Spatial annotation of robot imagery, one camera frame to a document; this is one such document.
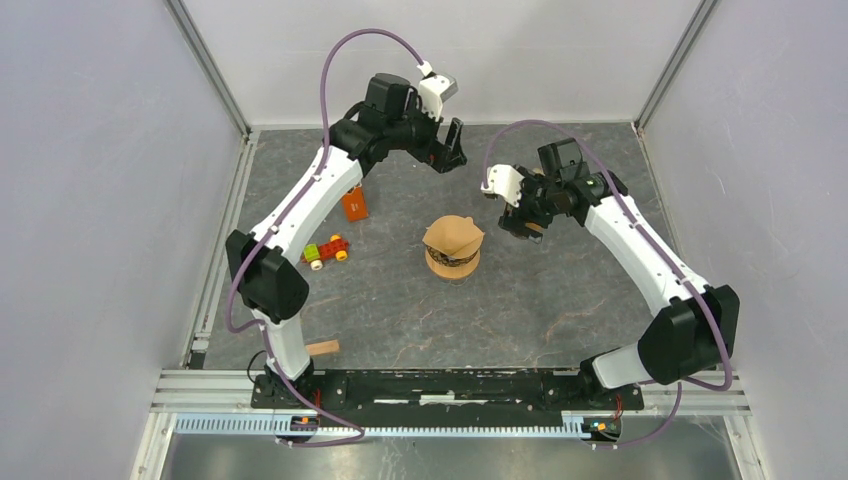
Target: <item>red lego brick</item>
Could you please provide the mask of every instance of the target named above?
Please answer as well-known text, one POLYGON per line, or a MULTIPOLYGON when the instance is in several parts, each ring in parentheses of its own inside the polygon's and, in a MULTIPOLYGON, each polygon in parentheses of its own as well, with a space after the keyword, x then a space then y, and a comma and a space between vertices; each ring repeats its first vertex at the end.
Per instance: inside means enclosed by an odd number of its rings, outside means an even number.
POLYGON ((318 254, 321 255, 321 261, 327 261, 331 258, 336 258, 337 252, 346 252, 350 248, 350 243, 343 238, 333 240, 324 245, 318 245, 318 254))

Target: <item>lego toy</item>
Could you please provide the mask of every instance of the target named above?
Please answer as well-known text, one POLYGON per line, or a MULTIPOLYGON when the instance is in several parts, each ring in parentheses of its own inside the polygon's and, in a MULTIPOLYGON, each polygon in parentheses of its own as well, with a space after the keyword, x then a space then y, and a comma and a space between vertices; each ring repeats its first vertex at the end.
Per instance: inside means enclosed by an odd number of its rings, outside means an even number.
POLYGON ((324 267, 324 262, 331 258, 335 258, 339 262, 347 260, 347 249, 350 243, 341 237, 341 235, 333 235, 330 241, 323 245, 309 244, 303 249, 303 256, 300 261, 308 263, 312 270, 321 270, 324 267))

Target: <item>aluminum frame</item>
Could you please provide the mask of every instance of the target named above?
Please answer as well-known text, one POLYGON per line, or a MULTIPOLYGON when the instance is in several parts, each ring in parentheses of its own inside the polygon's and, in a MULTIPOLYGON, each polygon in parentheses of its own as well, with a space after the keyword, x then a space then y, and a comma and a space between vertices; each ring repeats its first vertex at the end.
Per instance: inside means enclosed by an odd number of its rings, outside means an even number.
POLYGON ((183 351, 185 353, 181 362, 183 367, 194 366, 195 362, 202 365, 206 350, 209 348, 209 339, 212 335, 212 325, 218 309, 218 300, 221 297, 221 288, 224 285, 224 279, 227 278, 228 267, 224 255, 224 244, 227 235, 236 228, 241 215, 241 207, 247 191, 247 182, 250 179, 250 170, 253 167, 253 157, 256 154, 259 134, 260 132, 255 131, 247 137, 236 163, 233 181, 227 194, 227 203, 221 217, 221 224, 218 227, 212 258, 206 272, 206 280, 195 304, 194 326, 184 342, 183 351), (197 358, 198 355, 200 360, 193 362, 193 358, 197 358))
POLYGON ((230 91, 227 82, 224 81, 224 76, 215 64, 215 60, 212 58, 209 48, 206 47, 203 37, 200 36, 200 32, 194 24, 194 20, 192 20, 191 14, 189 14, 183 0, 164 0, 164 2, 174 17, 174 22, 176 22, 177 27, 183 34, 191 52, 194 54, 194 58, 197 59, 197 63, 200 65, 203 73, 206 74, 206 78, 212 84, 212 88, 215 89, 218 98, 224 104, 224 109, 227 111, 227 115, 230 117, 233 125, 235 125, 236 129, 243 136, 250 135, 251 126, 241 113, 233 92, 230 91))
POLYGON ((665 68, 663 68, 660 74, 660 78, 657 80, 656 85, 654 85, 653 90, 651 90, 651 94, 648 95, 648 100, 642 107, 642 111, 639 112, 639 116, 633 122, 633 126, 636 128, 637 134, 640 137, 642 136, 641 132, 651 120, 663 97, 665 97, 669 86, 674 81, 674 77, 677 76, 677 72, 680 71, 680 67, 683 65, 686 57, 689 56, 689 52, 698 40, 698 36, 704 29, 704 25, 709 20, 718 2, 719 0, 701 0, 698 8, 695 9, 695 13, 689 20, 689 25, 683 31, 683 35, 678 40, 677 46, 674 47, 674 52, 672 52, 665 68))
MULTIPOLYGON (((723 372, 701 372, 696 378, 720 383, 723 372)), ((713 392, 684 383, 684 397, 678 416, 720 417, 725 421, 731 438, 731 447, 743 480, 765 480, 768 477, 759 449, 756 432, 751 423, 751 409, 743 389, 743 382, 734 375, 733 386, 727 392, 713 392)), ((178 425, 182 434, 256 435, 251 428, 238 428, 232 422, 284 421, 292 416, 309 416, 309 409, 264 410, 250 407, 253 384, 243 370, 163 370, 153 397, 153 404, 145 427, 141 447, 132 469, 131 479, 154 480, 161 477, 170 442, 178 425), (186 429, 192 420, 209 419, 204 428, 186 429)), ((625 417, 663 417, 671 410, 675 401, 676 386, 645 385, 642 395, 645 408, 640 411, 625 411, 625 417)), ((563 411, 563 422, 581 417, 609 416, 612 411, 563 411)), ((328 432, 343 434, 345 432, 328 432)), ((489 437, 557 437, 574 438, 567 427, 560 430, 475 432, 476 436, 489 437)), ((372 436, 469 436, 468 432, 443 429, 380 429, 370 432, 372 436)))

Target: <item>green lego brick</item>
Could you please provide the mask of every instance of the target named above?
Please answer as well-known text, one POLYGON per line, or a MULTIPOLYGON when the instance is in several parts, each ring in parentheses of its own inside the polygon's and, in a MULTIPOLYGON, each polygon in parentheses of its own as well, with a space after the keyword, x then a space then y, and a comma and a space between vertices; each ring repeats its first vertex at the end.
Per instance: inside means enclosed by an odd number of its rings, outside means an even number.
POLYGON ((303 258, 306 259, 307 262, 311 263, 315 260, 320 260, 321 255, 318 253, 318 245, 314 243, 310 243, 303 249, 303 258))

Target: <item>white wall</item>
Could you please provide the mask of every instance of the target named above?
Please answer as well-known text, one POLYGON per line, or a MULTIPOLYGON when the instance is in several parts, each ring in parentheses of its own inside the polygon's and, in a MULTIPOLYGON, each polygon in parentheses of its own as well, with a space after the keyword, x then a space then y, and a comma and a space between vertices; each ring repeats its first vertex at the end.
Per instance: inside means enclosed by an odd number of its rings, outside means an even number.
POLYGON ((128 478, 239 136, 161 1, 0 7, 0 478, 128 478))
POLYGON ((740 294, 733 363, 777 479, 848 469, 846 18, 721 2, 647 128, 687 260, 740 294))
MULTIPOLYGON (((347 33, 384 28, 455 76, 447 116, 466 122, 633 119, 697 0, 186 0, 255 125, 320 124, 318 80, 347 33)), ((376 72, 418 78, 387 38, 348 43, 330 70, 331 118, 376 72)))

